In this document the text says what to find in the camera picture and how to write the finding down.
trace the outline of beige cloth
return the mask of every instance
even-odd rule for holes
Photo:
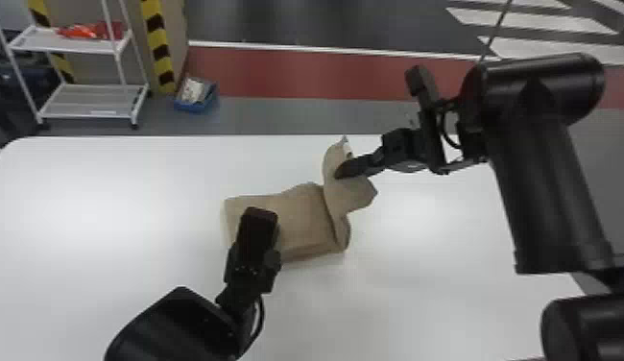
[[[271,210],[278,215],[276,246],[283,262],[344,251],[349,244],[348,213],[372,203],[377,191],[366,177],[335,180],[334,172],[352,154],[344,137],[324,157],[324,186],[309,182],[282,193],[243,196],[225,200],[230,242],[235,239],[240,217],[248,206]]]

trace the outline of hazard tape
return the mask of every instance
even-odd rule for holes
[[[154,70],[159,90],[163,93],[176,92],[176,76],[173,71],[169,37],[164,27],[164,17],[159,0],[141,0],[142,16],[146,22],[149,49],[154,61]]]
[[[45,5],[44,0],[28,0],[28,8],[32,13],[32,17],[35,19],[36,25],[42,28],[50,28],[50,17],[48,16],[48,8]],[[75,83],[75,75],[72,71],[70,62],[61,53],[52,53],[52,64],[59,70],[63,78],[68,83]]]

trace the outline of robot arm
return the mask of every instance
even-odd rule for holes
[[[613,254],[567,127],[588,115],[604,89],[602,65],[585,54],[482,63],[460,95],[440,99],[431,74],[406,72],[420,128],[382,136],[373,154],[343,163],[336,178],[384,169],[448,175],[490,162],[505,205],[519,274],[586,273],[618,295],[558,300],[541,320],[549,361],[624,360],[624,259]],[[444,130],[457,112],[460,143]],[[459,149],[446,161],[441,137]]]

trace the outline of wire shelf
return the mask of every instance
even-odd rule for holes
[[[61,84],[39,111],[42,118],[133,118],[147,85]]]

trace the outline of caster wheel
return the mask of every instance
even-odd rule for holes
[[[43,122],[36,126],[36,129],[39,131],[50,131],[50,128],[52,127],[50,127],[50,123],[48,122]]]

